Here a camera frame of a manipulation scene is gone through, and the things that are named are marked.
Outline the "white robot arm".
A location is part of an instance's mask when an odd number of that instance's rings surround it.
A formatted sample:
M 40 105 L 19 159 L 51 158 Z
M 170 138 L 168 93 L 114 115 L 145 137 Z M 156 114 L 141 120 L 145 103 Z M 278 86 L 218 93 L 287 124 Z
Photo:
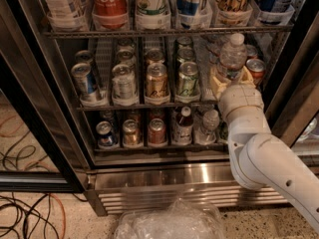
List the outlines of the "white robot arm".
M 209 70 L 209 83 L 228 129 L 230 168 L 250 190 L 268 185 L 287 199 L 319 232 L 319 179 L 281 139 L 272 134 L 261 93 L 244 71 L 237 82 Z

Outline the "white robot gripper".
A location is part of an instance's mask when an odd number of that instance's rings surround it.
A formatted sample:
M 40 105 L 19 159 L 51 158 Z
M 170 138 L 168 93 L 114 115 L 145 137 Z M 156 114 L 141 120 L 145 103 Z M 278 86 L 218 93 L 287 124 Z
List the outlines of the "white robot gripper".
M 219 100 L 218 108 L 224 119 L 239 108 L 264 108 L 261 93 L 256 90 L 253 77 L 246 67 L 242 68 L 239 79 L 241 85 L 232 85 L 231 80 L 223 77 L 216 66 L 210 67 L 209 83 L 214 96 Z

